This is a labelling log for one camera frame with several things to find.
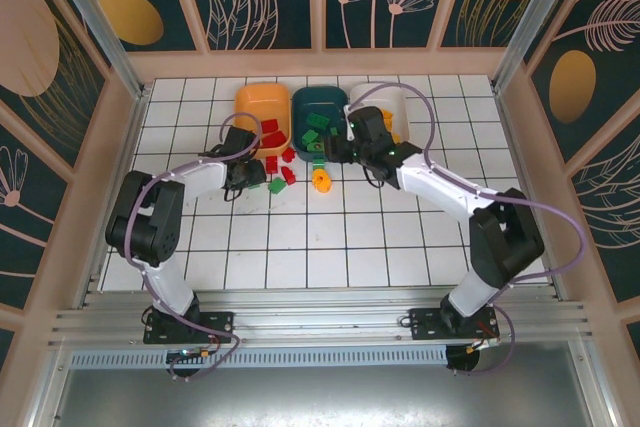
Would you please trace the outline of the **white plastic container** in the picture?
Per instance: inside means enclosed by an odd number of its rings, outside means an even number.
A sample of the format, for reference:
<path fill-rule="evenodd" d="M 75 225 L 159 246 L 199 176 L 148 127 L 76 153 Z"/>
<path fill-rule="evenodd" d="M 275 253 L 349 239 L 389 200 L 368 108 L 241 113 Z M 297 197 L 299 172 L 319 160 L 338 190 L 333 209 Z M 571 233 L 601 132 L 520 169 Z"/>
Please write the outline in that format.
<path fill-rule="evenodd" d="M 393 131 L 403 141 L 410 140 L 410 129 L 406 107 L 406 99 L 401 87 L 395 84 L 388 86 L 385 82 L 361 83 L 351 89 L 349 102 L 353 104 L 360 97 L 362 106 L 373 106 L 380 111 L 386 110 L 393 114 Z"/>

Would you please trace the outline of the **teal plastic container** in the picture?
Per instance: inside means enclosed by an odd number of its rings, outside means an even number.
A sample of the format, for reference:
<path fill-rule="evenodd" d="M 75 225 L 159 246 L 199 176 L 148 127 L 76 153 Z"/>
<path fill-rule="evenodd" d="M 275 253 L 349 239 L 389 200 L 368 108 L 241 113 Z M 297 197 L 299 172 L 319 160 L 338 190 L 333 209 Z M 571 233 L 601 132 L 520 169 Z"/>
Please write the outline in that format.
<path fill-rule="evenodd" d="M 309 152 L 303 141 L 304 135 L 313 130 L 318 133 L 315 142 L 321 142 L 333 133 L 345 132 L 343 108 L 348 103 L 347 94 L 336 86 L 303 87 L 292 98 L 292 140 L 291 145 L 301 160 L 312 162 L 321 158 L 321 152 Z M 307 120 L 311 114 L 328 119 L 325 129 L 310 125 Z"/>

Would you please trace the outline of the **orange plastic container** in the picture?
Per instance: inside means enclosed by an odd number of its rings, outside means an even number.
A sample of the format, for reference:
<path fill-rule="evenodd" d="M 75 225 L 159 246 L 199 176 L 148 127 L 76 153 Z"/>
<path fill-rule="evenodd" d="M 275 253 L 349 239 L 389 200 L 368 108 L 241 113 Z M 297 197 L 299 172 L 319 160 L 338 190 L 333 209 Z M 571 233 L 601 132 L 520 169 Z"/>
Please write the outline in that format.
<path fill-rule="evenodd" d="M 236 127 L 258 133 L 257 158 L 281 156 L 282 152 L 289 147 L 292 138 L 291 94 L 284 85 L 254 83 L 240 88 L 235 95 L 234 112 L 242 113 L 242 116 L 234 119 Z M 286 143 L 280 147 L 270 149 L 261 147 L 262 138 L 267 135 L 262 133 L 261 122 L 267 119 L 277 119 L 278 131 L 282 131 L 287 137 Z"/>

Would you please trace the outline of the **small green circuit board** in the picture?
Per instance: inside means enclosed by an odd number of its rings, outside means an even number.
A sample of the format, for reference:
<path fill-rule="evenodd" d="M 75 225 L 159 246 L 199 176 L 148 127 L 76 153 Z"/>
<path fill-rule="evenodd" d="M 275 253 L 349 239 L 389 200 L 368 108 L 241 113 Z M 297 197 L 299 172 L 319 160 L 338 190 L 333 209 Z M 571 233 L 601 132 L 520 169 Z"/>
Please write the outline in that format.
<path fill-rule="evenodd" d="M 202 364 L 204 359 L 209 357 L 211 351 L 203 347 L 191 349 L 169 350 L 166 354 L 165 363 L 171 364 Z"/>

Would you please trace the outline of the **grey metal sheet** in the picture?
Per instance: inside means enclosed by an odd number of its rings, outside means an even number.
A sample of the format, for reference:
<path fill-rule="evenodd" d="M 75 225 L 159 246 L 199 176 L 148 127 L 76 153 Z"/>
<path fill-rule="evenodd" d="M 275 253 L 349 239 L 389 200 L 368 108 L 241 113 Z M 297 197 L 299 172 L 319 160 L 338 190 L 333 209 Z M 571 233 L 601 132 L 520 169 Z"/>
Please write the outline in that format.
<path fill-rule="evenodd" d="M 516 347 L 484 376 L 436 365 L 64 369 L 34 427 L 617 427 L 566 343 Z"/>

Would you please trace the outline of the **aluminium side rail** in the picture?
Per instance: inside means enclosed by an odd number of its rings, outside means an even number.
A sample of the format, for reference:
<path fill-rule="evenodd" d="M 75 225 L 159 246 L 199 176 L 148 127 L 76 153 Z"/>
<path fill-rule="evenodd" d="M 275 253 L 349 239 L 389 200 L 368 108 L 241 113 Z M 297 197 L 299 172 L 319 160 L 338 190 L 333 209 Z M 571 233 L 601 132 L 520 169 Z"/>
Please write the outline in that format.
<path fill-rule="evenodd" d="M 99 115 L 90 129 L 87 150 L 82 153 L 78 179 L 81 181 L 80 233 L 86 241 L 80 257 L 81 269 L 72 307 L 83 306 L 94 274 L 101 271 L 106 254 L 105 229 L 124 175 L 129 171 L 146 115 L 150 91 L 145 85 L 140 95 L 105 98 L 113 112 Z"/>
<path fill-rule="evenodd" d="M 527 80 L 512 82 L 497 100 L 527 197 L 560 209 L 566 182 L 559 151 L 535 89 Z M 562 248 L 575 246 L 571 225 L 543 209 L 536 208 L 534 215 L 546 246 L 544 267 L 551 270 L 562 266 L 571 258 Z"/>

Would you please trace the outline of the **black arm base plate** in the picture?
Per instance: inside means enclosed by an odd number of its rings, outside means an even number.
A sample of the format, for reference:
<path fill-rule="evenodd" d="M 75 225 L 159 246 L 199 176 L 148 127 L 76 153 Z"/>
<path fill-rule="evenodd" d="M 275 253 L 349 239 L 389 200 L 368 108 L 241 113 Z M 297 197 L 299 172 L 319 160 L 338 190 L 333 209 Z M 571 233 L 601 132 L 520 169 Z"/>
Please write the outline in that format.
<path fill-rule="evenodd" d="M 441 308 L 415 308 L 409 311 L 408 325 L 413 340 L 464 340 L 499 338 L 496 313 L 483 307 L 471 317 Z"/>
<path fill-rule="evenodd" d="M 201 312 L 199 324 L 209 330 L 231 333 L 234 327 L 232 312 Z M 152 309 L 144 318 L 143 343 L 146 345 L 205 344 L 210 335 Z"/>

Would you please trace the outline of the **aluminium mounting rail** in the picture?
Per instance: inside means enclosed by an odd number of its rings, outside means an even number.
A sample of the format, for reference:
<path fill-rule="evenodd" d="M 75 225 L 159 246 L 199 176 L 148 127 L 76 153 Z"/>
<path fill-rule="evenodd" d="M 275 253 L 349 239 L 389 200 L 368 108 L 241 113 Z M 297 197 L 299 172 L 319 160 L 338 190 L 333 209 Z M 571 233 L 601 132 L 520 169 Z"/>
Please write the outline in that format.
<path fill-rule="evenodd" d="M 436 307 L 446 287 L 219 290 L 199 293 L 204 311 L 231 311 L 234 332 L 246 347 L 407 344 L 399 325 L 412 308 Z M 138 292 L 89 292 L 78 310 L 62 310 L 49 345 L 119 349 L 142 346 L 141 313 L 151 302 Z M 594 330 L 577 301 L 560 300 L 553 287 L 525 285 L 497 301 L 499 329 L 512 321 L 519 342 L 569 341 Z"/>

